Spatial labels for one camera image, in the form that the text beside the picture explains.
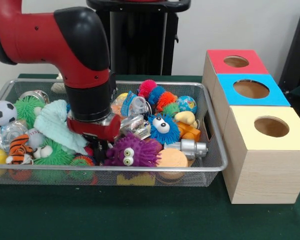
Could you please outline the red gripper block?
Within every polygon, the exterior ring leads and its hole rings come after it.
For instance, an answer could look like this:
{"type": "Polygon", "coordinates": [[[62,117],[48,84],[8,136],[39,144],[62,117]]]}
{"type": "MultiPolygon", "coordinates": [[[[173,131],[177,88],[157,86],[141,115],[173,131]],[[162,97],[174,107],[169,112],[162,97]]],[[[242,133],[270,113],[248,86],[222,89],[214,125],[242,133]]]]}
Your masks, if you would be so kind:
{"type": "Polygon", "coordinates": [[[120,132],[120,116],[109,114],[101,121],[85,122],[76,120],[71,114],[68,114],[66,123],[74,133],[98,138],[92,141],[93,157],[98,164],[103,164],[107,159],[108,141],[112,142],[120,132]]]}

